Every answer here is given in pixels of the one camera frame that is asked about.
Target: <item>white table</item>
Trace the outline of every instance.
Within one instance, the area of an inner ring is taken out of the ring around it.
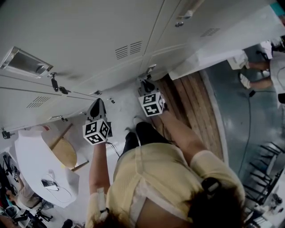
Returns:
[[[278,211],[280,208],[284,208],[284,210],[281,213],[278,213],[276,215],[274,215],[272,212],[269,211],[269,212],[264,213],[263,217],[266,220],[268,220],[270,223],[272,223],[272,225],[274,225],[275,227],[279,227],[279,225],[285,219],[285,169],[283,170],[281,176],[279,177],[271,193],[267,197],[264,203],[264,206],[270,205],[270,202],[272,200],[272,195],[274,193],[277,193],[278,196],[283,199],[282,204],[278,206],[276,210]]]
[[[40,131],[20,130],[15,148],[20,171],[35,193],[62,208],[75,201],[79,175],[62,165],[42,139]],[[56,181],[59,191],[44,188],[42,179]]]

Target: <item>wooden floor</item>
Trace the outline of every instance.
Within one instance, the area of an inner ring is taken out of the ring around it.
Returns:
[[[216,118],[200,74],[192,73],[174,81],[167,75],[157,82],[169,111],[192,128],[205,146],[224,160]],[[152,118],[152,122],[162,135],[171,140],[159,118]]]

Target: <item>wooden stick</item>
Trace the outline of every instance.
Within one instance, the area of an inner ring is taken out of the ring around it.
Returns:
[[[73,168],[71,171],[75,172],[76,170],[79,170],[80,168],[82,168],[83,166],[85,166],[85,165],[88,164],[88,163],[89,163],[89,161],[84,162],[84,163],[82,163],[81,165],[79,165],[79,166]]]
[[[55,146],[58,144],[58,142],[64,137],[64,135],[68,132],[68,130],[71,128],[73,124],[71,123],[64,132],[57,138],[57,140],[50,146],[50,149],[53,150]]]

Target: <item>fiducial marker cube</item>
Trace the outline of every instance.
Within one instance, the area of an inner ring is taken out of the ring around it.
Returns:
[[[104,119],[83,125],[83,137],[91,145],[106,142],[109,126]]]
[[[163,112],[164,99],[160,92],[138,98],[147,117],[159,115]]]

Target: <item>white cable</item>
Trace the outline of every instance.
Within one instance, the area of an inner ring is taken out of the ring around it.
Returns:
[[[49,193],[52,194],[52,196],[53,196],[57,201],[61,202],[62,204],[68,203],[68,202],[71,200],[71,198],[72,198],[71,193],[70,193],[66,188],[61,187],[61,186],[58,184],[58,182],[57,182],[50,174],[45,174],[45,175],[49,176],[49,177],[57,184],[57,187],[58,187],[59,189],[64,189],[64,190],[66,190],[66,191],[69,193],[70,198],[69,198],[69,200],[68,200],[67,202],[62,202],[62,201],[60,201],[57,197],[54,196],[54,194],[51,192],[51,190],[49,190],[49,189],[47,189],[47,188],[45,188],[45,189],[48,190]]]

